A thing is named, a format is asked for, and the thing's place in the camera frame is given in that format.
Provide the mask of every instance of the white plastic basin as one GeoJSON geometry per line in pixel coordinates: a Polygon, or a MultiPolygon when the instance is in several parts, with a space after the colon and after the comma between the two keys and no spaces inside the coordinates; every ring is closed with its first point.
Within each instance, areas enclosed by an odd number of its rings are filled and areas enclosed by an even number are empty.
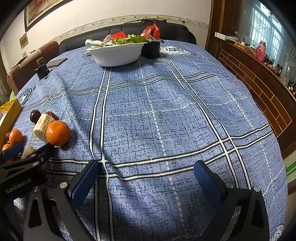
{"type": "Polygon", "coordinates": [[[89,48],[95,61],[106,67],[130,64],[136,61],[145,43],[111,45],[105,47],[89,48]]]}

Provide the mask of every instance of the lettuce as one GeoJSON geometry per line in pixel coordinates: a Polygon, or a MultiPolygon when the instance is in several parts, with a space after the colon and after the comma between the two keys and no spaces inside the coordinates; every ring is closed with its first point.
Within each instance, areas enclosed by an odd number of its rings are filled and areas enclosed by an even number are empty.
{"type": "Polygon", "coordinates": [[[129,34],[127,38],[118,37],[112,41],[111,44],[101,44],[99,47],[120,45],[120,44],[133,44],[133,43],[148,43],[149,39],[144,38],[141,35],[129,34]]]}

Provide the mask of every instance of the bolt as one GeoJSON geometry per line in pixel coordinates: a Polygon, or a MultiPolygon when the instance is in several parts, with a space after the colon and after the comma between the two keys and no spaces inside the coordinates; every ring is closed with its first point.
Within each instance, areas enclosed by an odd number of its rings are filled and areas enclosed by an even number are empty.
{"type": "Polygon", "coordinates": [[[260,192],[261,189],[260,189],[260,187],[255,186],[255,187],[254,187],[254,190],[255,190],[256,192],[260,192]]]}
{"type": "Polygon", "coordinates": [[[40,190],[40,187],[39,186],[36,186],[36,187],[33,188],[33,191],[34,192],[38,192],[39,190],[40,190]]]}
{"type": "Polygon", "coordinates": [[[68,186],[68,184],[67,183],[61,183],[59,186],[60,186],[60,188],[65,188],[65,187],[68,186]]]}
{"type": "Polygon", "coordinates": [[[226,183],[226,187],[229,188],[229,189],[232,189],[234,186],[232,183],[226,183]]]}

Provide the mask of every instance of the orange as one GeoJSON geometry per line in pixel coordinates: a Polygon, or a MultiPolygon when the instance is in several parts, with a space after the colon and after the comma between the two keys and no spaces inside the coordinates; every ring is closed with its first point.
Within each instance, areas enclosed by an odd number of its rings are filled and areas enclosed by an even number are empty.
{"type": "MultiPolygon", "coordinates": [[[[6,149],[8,149],[8,148],[11,148],[12,146],[9,144],[9,143],[7,143],[7,144],[5,144],[4,146],[3,146],[3,148],[2,148],[2,151],[4,151],[4,150],[6,150],[6,149]]],[[[15,160],[15,158],[13,157],[13,158],[11,158],[11,159],[9,159],[8,161],[6,161],[5,163],[11,163],[11,162],[13,162],[15,160]]]]}
{"type": "Polygon", "coordinates": [[[70,139],[71,130],[68,125],[60,120],[53,121],[49,124],[46,131],[46,137],[50,144],[62,146],[70,139]]]}
{"type": "Polygon", "coordinates": [[[17,129],[13,129],[9,135],[9,142],[12,146],[17,143],[22,143],[22,133],[17,129]]]}

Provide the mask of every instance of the blue plaid tablecloth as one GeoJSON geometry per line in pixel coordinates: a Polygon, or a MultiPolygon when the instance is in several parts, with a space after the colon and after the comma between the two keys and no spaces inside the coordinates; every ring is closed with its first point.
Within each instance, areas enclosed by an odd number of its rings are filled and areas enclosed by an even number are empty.
{"type": "MultiPolygon", "coordinates": [[[[44,143],[33,135],[32,110],[52,111],[71,128],[69,142],[48,162],[47,188],[70,180],[91,159],[102,163],[105,174],[77,210],[96,240],[196,240],[216,212],[194,177],[197,160],[224,182],[259,186],[271,240],[280,232],[287,207],[283,160],[242,82],[189,43],[165,41],[160,58],[118,67],[99,66],[85,50],[58,56],[68,60],[24,86],[14,128],[34,148],[44,143]]],[[[25,209],[26,199],[15,204],[25,209]]]]}

